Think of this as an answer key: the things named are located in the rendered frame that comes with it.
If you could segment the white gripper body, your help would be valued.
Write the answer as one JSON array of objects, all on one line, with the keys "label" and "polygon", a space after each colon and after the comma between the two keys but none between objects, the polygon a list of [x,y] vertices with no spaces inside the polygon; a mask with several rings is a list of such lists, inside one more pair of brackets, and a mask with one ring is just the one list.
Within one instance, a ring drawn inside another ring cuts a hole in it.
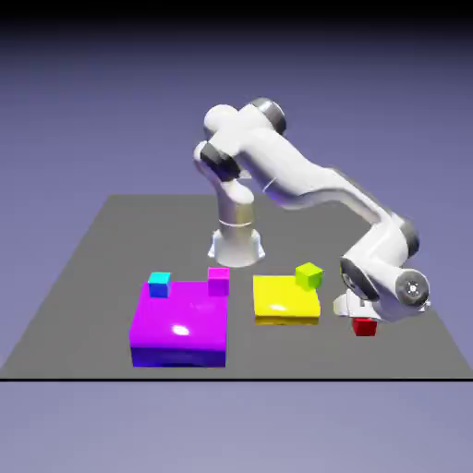
[{"label": "white gripper body", "polygon": [[369,300],[360,298],[351,289],[334,300],[333,309],[334,314],[339,317],[375,321],[382,319]]}]

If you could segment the small red cube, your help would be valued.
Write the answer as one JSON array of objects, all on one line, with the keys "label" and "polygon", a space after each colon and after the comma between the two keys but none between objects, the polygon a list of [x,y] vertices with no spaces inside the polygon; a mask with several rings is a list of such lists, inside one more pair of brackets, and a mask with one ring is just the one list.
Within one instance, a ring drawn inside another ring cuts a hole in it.
[{"label": "small red cube", "polygon": [[378,323],[375,320],[367,318],[353,318],[352,330],[355,336],[372,337],[376,335]]}]

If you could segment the small lime green cube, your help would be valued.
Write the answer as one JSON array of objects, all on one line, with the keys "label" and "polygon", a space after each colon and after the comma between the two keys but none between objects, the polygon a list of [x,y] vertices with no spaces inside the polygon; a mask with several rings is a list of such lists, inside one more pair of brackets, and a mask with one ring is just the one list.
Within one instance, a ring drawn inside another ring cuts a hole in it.
[{"label": "small lime green cube", "polygon": [[317,290],[321,286],[324,270],[312,262],[306,262],[295,269],[298,286],[306,291]]}]

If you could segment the small magenta cube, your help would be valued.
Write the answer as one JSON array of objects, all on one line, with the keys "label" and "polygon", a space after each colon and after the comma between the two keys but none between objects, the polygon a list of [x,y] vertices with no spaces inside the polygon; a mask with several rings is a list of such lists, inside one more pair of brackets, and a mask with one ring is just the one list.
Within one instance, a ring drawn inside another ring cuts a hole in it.
[{"label": "small magenta cube", "polygon": [[226,267],[209,267],[207,286],[210,297],[227,297],[229,295],[229,269]]}]

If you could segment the small cyan cube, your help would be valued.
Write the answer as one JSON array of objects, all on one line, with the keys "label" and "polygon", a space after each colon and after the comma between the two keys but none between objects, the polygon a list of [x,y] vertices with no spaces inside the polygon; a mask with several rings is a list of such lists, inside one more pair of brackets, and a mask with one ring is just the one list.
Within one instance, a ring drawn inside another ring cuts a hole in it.
[{"label": "small cyan cube", "polygon": [[152,272],[148,279],[150,297],[167,298],[170,296],[172,274],[169,272]]}]

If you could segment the large yellow box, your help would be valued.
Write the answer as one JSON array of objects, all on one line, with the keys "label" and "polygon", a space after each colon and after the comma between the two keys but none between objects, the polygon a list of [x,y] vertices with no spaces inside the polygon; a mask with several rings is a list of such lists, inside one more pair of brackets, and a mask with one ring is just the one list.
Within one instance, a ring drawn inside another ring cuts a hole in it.
[{"label": "large yellow box", "polygon": [[315,288],[294,275],[254,275],[253,308],[257,325],[317,325],[321,304]]}]

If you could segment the large magenta box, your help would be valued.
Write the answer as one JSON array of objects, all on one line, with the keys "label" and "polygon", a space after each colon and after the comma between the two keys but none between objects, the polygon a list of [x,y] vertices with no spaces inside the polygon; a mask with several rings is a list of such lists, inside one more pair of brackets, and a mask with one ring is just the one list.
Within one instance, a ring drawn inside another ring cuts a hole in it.
[{"label": "large magenta box", "polygon": [[168,297],[152,297],[144,283],[128,331],[132,365],[223,368],[227,300],[205,281],[175,281]]}]

